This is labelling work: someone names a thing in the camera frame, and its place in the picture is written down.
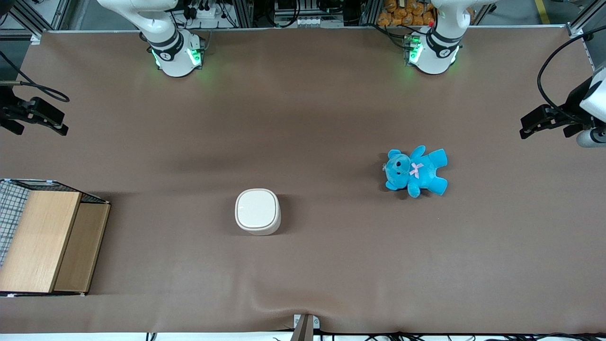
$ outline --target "wooden board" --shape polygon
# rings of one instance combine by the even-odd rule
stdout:
[[[109,204],[80,204],[55,291],[88,291],[109,213]]]
[[[30,193],[0,269],[0,291],[52,291],[80,197],[79,192]]]

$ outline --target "wire mesh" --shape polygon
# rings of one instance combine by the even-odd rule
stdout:
[[[31,179],[12,179],[12,183],[18,184],[22,187],[31,189],[32,191],[56,191],[56,192],[80,192],[82,198],[80,199],[83,203],[93,204],[107,204],[108,201],[96,197],[92,194],[84,193],[70,186],[66,186],[57,181],[51,180],[31,180]]]
[[[30,190],[16,184],[0,182],[0,268],[13,241]]]

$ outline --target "white cylinder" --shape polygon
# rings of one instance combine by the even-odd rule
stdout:
[[[282,220],[278,197],[263,188],[247,189],[240,193],[235,214],[238,226],[254,235],[276,232]]]
[[[597,138],[592,137],[595,133],[595,129],[583,130],[577,135],[576,142],[579,146],[584,148],[606,147],[606,143],[596,141]]]

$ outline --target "pink bow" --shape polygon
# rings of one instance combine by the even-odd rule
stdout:
[[[410,175],[414,175],[415,178],[419,178],[419,168],[423,167],[422,163],[416,164],[416,163],[412,163],[411,166],[413,166],[413,170],[410,171]]]

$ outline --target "brown cloth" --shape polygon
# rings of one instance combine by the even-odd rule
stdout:
[[[174,79],[136,33],[45,34],[23,70],[71,96],[52,102],[70,131],[2,131],[0,174],[113,205],[90,295],[0,299],[0,332],[262,331],[302,312],[340,333],[603,330],[604,150],[518,135],[566,40],[473,28],[429,76],[374,29],[217,32]],[[560,103],[590,75],[573,44],[545,90]],[[420,144],[448,153],[443,197],[385,189],[387,151]],[[235,223],[254,187],[280,198],[275,235]]]

